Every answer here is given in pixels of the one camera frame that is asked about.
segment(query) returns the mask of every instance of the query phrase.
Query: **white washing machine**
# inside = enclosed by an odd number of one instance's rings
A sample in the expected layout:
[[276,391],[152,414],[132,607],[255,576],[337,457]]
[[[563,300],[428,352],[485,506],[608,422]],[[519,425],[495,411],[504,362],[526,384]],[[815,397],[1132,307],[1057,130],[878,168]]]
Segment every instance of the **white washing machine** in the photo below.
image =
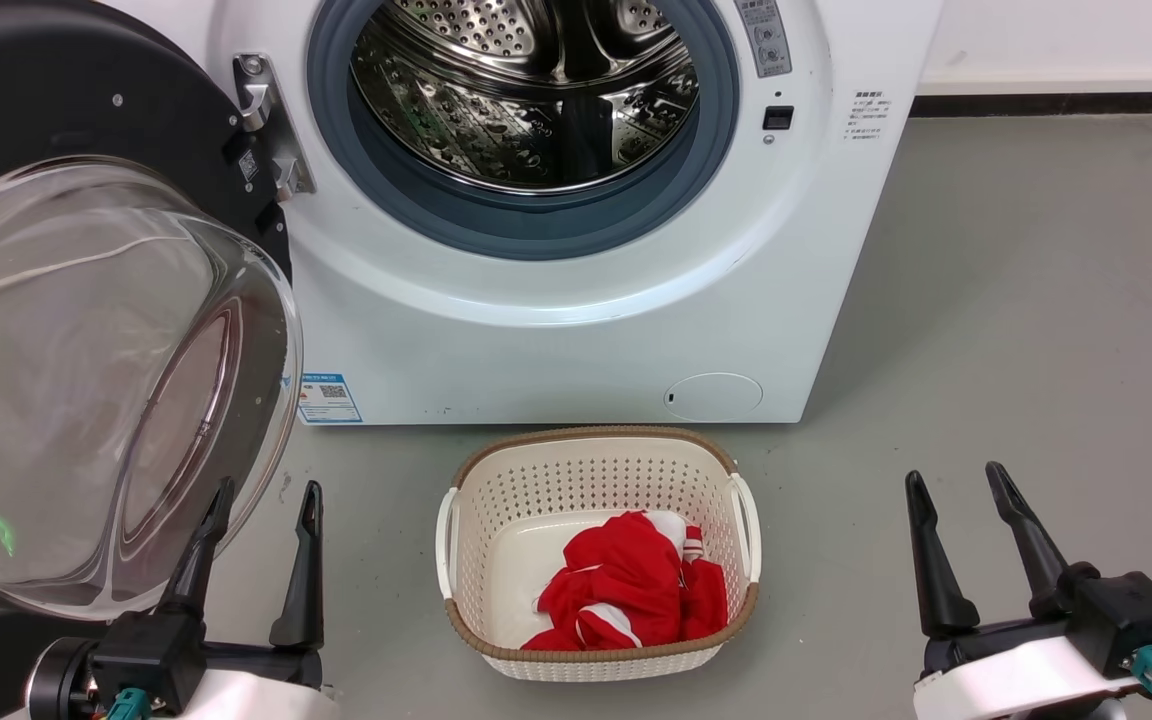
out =
[[941,0],[109,5],[273,67],[303,420],[786,423]]

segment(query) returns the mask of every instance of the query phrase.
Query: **sticker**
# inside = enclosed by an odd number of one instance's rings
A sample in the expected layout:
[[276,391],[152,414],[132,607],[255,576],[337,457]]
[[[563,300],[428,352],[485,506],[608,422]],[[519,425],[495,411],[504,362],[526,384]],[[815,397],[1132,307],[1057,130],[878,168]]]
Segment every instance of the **sticker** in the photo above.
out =
[[863,90],[851,99],[851,114],[847,115],[844,141],[878,141],[887,127],[887,115],[892,112],[892,100],[882,97],[881,90]]
[[238,169],[243,172],[243,180],[247,182],[251,182],[252,177],[256,177],[260,165],[256,164],[256,156],[252,156],[251,150],[243,152],[242,158],[238,159]]
[[755,52],[758,77],[783,76],[790,71],[790,43],[785,38],[776,0],[736,0],[745,23],[750,50]]
[[301,376],[301,420],[308,425],[361,425],[344,376]]

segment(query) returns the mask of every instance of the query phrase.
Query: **door hinge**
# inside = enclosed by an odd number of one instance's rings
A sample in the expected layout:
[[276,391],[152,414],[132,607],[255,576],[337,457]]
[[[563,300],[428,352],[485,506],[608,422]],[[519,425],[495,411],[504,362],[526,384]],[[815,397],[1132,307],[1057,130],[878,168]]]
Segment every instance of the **door hinge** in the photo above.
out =
[[291,127],[270,56],[264,53],[234,55],[234,86],[242,104],[243,129],[259,132],[270,146],[278,177],[278,200],[289,200],[297,192],[313,192],[314,177],[305,164],[296,128]]

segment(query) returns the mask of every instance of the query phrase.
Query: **laundry basket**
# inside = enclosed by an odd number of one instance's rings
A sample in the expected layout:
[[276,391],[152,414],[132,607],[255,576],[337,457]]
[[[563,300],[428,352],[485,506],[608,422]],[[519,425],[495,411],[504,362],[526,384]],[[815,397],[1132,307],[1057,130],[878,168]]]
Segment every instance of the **laundry basket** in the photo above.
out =
[[[535,598],[582,529],[627,510],[673,510],[699,525],[705,559],[722,566],[721,632],[632,650],[518,650],[548,628]],[[736,462],[680,429],[564,429],[477,452],[444,498],[435,531],[439,588],[453,628],[511,679],[652,679],[704,665],[755,612],[761,566],[758,510]]]

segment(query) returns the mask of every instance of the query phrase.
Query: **red and white garment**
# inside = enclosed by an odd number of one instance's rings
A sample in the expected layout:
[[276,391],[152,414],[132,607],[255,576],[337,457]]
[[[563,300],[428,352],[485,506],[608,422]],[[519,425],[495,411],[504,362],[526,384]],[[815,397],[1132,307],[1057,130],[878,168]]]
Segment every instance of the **red and white garment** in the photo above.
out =
[[723,571],[703,560],[700,529],[675,511],[627,511],[582,530],[539,612],[552,630],[524,650],[623,650],[708,637],[727,626]]

